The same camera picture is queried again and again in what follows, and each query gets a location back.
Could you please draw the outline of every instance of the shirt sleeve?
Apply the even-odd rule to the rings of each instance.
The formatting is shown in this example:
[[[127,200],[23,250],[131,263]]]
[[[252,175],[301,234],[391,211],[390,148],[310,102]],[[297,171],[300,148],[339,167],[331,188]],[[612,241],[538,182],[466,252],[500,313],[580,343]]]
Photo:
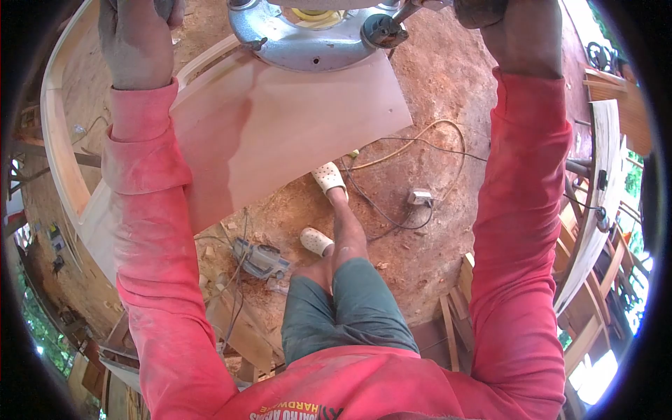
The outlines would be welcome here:
[[[493,71],[491,153],[474,223],[472,376],[534,419],[564,402],[564,360],[551,269],[572,128],[564,79]]]
[[[215,351],[198,287],[184,187],[189,167],[169,109],[177,82],[112,89],[103,179],[110,186],[116,285],[140,358],[142,395],[156,418],[212,416],[238,390]]]

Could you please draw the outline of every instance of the green foliage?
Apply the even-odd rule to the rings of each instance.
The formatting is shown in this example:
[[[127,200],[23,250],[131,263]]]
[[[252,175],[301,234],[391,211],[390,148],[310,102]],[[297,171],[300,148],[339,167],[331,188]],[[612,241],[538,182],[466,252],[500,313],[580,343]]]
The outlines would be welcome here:
[[[19,282],[25,284],[23,273],[19,274]],[[23,316],[36,346],[42,348],[42,357],[51,359],[67,378],[72,368],[75,350],[51,323],[29,287],[26,287],[24,292]]]
[[[612,47],[614,48],[614,50],[618,51],[618,56],[620,58],[622,58],[624,60],[627,60],[626,52],[623,50],[623,48],[619,44],[616,37],[612,34],[612,31],[609,30],[609,27],[604,22],[604,19],[602,18],[602,15],[600,14],[600,12],[593,5],[593,2],[588,1],[588,6],[590,6],[590,10],[593,12],[593,18],[595,19],[595,22],[597,22],[597,24],[599,25],[599,31],[602,32],[602,36],[604,36],[604,38],[607,38],[609,40],[609,42],[612,43]]]
[[[563,350],[567,350],[567,347],[572,343],[572,337],[569,337],[569,333],[565,330],[562,330],[562,333],[558,336],[558,340],[560,340]]]
[[[644,159],[635,152],[628,151],[628,156],[639,163],[644,163]],[[626,167],[630,166],[626,176],[626,191],[631,196],[639,199],[640,189],[642,187],[642,168],[637,167],[630,162],[626,162]]]

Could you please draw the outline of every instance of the power outlet box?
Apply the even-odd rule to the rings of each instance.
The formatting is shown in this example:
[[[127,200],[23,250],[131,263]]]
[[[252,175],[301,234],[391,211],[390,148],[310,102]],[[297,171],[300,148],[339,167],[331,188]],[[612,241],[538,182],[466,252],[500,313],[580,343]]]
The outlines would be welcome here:
[[[431,195],[431,191],[424,188],[411,188],[409,192],[409,204],[414,206],[426,206],[431,205],[434,197]]]

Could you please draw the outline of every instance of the hand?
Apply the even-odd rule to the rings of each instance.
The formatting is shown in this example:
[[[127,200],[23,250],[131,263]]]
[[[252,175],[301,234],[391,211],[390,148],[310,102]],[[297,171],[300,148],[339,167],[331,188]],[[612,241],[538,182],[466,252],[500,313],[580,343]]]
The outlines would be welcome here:
[[[504,19],[480,33],[504,73],[562,78],[562,13],[557,0],[509,0]]]
[[[98,33],[114,89],[149,90],[170,84],[170,31],[182,24],[184,7],[184,0],[175,0],[166,22],[153,0],[100,0]]]

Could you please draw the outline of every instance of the green shorts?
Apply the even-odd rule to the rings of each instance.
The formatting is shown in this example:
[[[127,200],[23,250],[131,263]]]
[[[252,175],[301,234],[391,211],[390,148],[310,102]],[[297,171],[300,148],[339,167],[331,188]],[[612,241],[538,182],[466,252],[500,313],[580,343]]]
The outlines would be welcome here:
[[[304,276],[292,276],[282,321],[282,349],[295,360],[340,345],[380,345],[419,353],[411,330],[376,268],[346,261],[333,277],[333,297]]]

